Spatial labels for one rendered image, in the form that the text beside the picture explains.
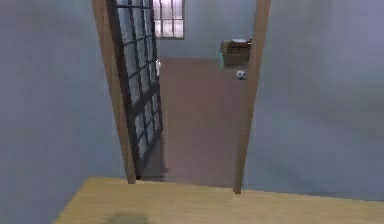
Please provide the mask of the dark glass-paned room door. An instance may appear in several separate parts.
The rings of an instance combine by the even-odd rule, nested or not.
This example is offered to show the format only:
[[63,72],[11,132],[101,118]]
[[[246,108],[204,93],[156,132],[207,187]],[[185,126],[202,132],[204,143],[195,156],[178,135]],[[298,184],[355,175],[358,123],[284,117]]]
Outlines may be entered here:
[[163,122],[152,0],[106,0],[137,178],[162,137]]

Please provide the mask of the barred window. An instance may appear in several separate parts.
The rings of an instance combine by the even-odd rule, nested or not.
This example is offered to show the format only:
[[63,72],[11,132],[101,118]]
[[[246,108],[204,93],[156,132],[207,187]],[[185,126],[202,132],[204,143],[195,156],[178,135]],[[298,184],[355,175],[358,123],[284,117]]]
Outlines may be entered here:
[[153,0],[152,3],[156,37],[183,39],[185,0]]

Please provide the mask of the brown wooden door frame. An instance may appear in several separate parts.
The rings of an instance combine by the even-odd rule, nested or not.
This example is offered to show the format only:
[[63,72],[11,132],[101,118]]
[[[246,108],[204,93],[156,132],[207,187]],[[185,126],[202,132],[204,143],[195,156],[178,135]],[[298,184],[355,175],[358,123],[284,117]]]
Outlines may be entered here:
[[[149,82],[147,92],[143,93],[137,101],[131,99],[118,14],[118,10],[122,5],[116,0],[91,1],[112,101],[112,109],[121,144],[124,172],[127,181],[130,184],[134,184],[137,180],[139,167],[142,165],[135,154],[135,151],[138,149],[135,116],[145,109],[145,105],[152,99],[152,95],[159,90],[160,85],[157,79],[152,80]],[[241,193],[243,187],[270,6],[271,0],[256,0],[255,31],[251,44],[246,85],[246,111],[243,113],[244,119],[237,148],[237,160],[232,185],[233,192],[236,194]]]

